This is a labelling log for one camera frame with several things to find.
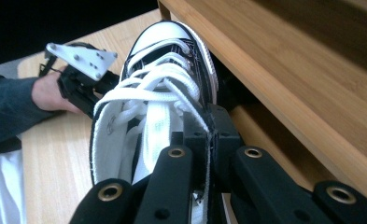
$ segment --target canvas shoe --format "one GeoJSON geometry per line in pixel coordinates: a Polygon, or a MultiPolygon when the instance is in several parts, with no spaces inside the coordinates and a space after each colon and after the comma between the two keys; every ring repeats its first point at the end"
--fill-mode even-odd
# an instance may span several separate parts
{"type": "Polygon", "coordinates": [[[183,112],[209,133],[202,111],[217,102],[217,90],[209,51],[190,27],[175,21],[149,26],[128,54],[120,83],[94,108],[93,184],[109,178],[134,184],[151,174],[172,132],[183,130],[183,112]]]}

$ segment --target wooden shelf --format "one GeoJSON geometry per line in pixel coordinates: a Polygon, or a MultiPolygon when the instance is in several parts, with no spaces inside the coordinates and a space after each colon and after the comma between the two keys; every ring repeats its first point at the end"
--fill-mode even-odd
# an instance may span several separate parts
{"type": "MultiPolygon", "coordinates": [[[[282,162],[296,181],[312,185],[330,172],[367,196],[367,11],[345,1],[159,0],[159,6],[163,18],[171,12],[194,29],[303,144],[295,146],[297,157],[309,153],[328,171],[313,177],[316,163],[282,162]],[[303,164],[312,168],[304,171],[303,164]]],[[[244,107],[232,113],[234,120],[250,116],[244,107]]],[[[247,127],[239,132],[250,135],[247,127]]],[[[289,157],[277,147],[274,154],[289,157]]]]}

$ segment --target person's arm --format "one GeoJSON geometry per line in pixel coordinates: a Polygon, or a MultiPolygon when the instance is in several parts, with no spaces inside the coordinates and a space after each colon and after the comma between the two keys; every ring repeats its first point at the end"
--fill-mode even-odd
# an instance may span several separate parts
{"type": "Polygon", "coordinates": [[[62,98],[57,84],[59,73],[42,78],[0,78],[0,142],[26,131],[53,111],[79,109],[62,98]]]}

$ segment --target dark sleeve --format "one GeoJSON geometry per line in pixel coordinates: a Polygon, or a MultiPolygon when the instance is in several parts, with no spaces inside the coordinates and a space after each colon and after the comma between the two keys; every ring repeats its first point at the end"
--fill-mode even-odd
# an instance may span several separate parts
{"type": "Polygon", "coordinates": [[[7,79],[0,76],[0,142],[53,115],[32,101],[35,81],[36,77],[7,79]]]}

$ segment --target white plastic bracket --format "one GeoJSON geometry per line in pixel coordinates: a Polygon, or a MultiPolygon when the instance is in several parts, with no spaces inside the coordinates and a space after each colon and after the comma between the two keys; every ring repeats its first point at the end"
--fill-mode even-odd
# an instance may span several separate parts
{"type": "Polygon", "coordinates": [[[117,59],[116,52],[49,43],[46,49],[91,79],[99,81],[117,59]]]}

